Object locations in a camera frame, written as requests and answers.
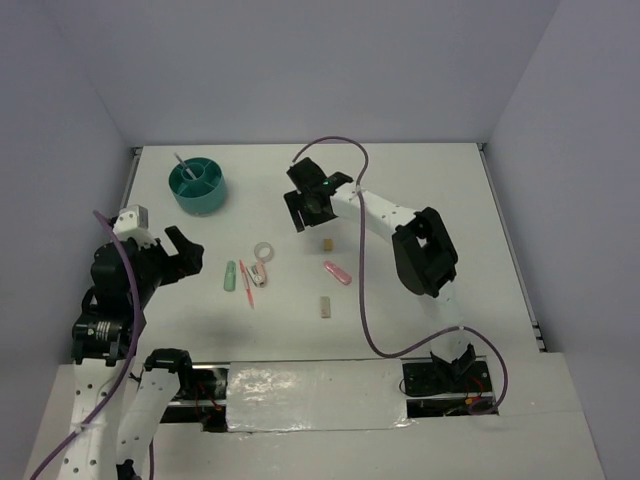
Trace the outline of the red pink pen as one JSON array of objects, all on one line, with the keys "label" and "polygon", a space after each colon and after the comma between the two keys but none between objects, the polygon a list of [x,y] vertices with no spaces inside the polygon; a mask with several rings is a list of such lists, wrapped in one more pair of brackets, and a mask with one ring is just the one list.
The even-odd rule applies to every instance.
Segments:
[{"label": "red pink pen", "polygon": [[254,299],[253,299],[253,294],[252,294],[252,290],[251,290],[251,285],[250,285],[250,279],[249,279],[249,274],[248,274],[248,270],[244,264],[244,262],[242,260],[239,260],[239,267],[240,267],[240,271],[241,271],[241,275],[242,275],[242,279],[243,279],[243,284],[244,284],[244,288],[246,291],[246,295],[247,295],[247,299],[249,302],[249,306],[251,309],[255,309],[255,304],[254,304]]}]

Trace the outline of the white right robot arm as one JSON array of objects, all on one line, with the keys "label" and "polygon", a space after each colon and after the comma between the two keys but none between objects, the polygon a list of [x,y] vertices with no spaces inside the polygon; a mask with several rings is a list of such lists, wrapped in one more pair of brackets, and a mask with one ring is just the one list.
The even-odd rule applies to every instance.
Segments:
[{"label": "white right robot arm", "polygon": [[[284,195],[297,231],[341,218],[359,224],[358,303],[365,340],[386,359],[404,357],[427,345],[436,383],[457,391],[470,377],[475,348],[461,327],[454,301],[459,257],[441,215],[426,207],[402,207],[363,189],[342,172],[327,175],[311,158],[294,161],[287,170],[295,189]],[[429,336],[398,352],[381,350],[371,335],[365,305],[366,235],[373,233],[392,248],[400,283],[419,301],[432,321]]]}]

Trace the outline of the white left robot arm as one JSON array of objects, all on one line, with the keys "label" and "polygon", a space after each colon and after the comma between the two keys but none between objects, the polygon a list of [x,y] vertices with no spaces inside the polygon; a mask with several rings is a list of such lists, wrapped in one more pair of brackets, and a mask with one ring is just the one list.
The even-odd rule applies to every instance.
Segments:
[{"label": "white left robot arm", "polygon": [[61,451],[61,479],[138,479],[151,462],[150,447],[169,402],[196,385],[189,353],[154,350],[145,360],[129,407],[126,382],[146,325],[143,310],[156,290],[202,269],[204,249],[175,226],[145,246],[130,233],[113,237],[94,254],[92,287],[72,328],[75,394],[70,432]]}]

